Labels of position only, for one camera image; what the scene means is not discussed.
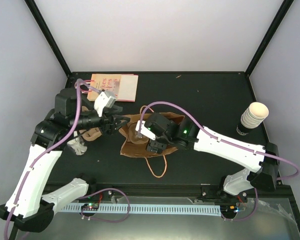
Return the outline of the brown pulp cup carrier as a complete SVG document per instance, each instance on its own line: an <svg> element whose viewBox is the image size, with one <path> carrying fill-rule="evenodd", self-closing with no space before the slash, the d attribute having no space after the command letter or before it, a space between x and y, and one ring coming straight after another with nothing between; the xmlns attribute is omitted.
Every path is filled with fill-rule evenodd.
<svg viewBox="0 0 300 240"><path fill-rule="evenodd" d="M102 133L98 127L91 128L89 130L80 130L82 138L87 142L95 141L97 138L102 136Z"/></svg>

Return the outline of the brown paper bag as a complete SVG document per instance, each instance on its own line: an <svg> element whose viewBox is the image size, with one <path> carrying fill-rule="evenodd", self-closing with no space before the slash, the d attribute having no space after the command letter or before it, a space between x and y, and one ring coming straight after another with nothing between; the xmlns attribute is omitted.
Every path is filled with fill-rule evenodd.
<svg viewBox="0 0 300 240"><path fill-rule="evenodd" d="M138 132L136 131L137 123L140 120L141 114L145 107L146 105L143 105L140 108L138 114L125 115L126 117L130 118L130 122L119 130L119 133L125 137L125 141L122 144L120 149L120 154L122 156L129 157L129 158L145 159L151 174L155 178L160 179L165 175L167 171L168 164L167 164L166 156L176 152L178 149L176 147L168 146L165 150L163 150L162 153L154 153L146 150L147 144L151 139L144 135L138 137L137 136ZM161 175L156 175L154 173L149 163L149 158L164 160L164 169Z"/></svg>

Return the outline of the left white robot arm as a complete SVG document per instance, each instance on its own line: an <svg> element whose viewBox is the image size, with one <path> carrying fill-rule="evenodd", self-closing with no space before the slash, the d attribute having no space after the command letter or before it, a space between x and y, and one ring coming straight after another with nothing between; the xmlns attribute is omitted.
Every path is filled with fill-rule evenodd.
<svg viewBox="0 0 300 240"><path fill-rule="evenodd" d="M84 111L85 98L79 89L65 88L55 96L54 108L35 127L28 159L12 196L0 205L5 239L14 239L18 231L40 233L72 201L103 194L96 180L85 174L51 193L44 194L44 188L65 147L73 148L78 155L86 151L82 130L98 128L103 135L111 135L129 122L115 100L112 93L102 90L94 107Z"/></svg>

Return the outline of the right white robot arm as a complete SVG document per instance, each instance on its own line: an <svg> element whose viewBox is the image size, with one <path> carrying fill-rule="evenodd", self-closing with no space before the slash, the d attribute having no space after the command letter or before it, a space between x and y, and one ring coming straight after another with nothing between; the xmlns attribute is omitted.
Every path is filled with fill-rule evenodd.
<svg viewBox="0 0 300 240"><path fill-rule="evenodd" d="M175 147L212 154L242 166L242 170L221 180L217 195L224 202L253 188L265 192L276 190L279 163L276 154L265 146L235 140L186 118L176 123L157 112L146 120L138 120L135 131L137 136L148 138L148 152L159 154Z"/></svg>

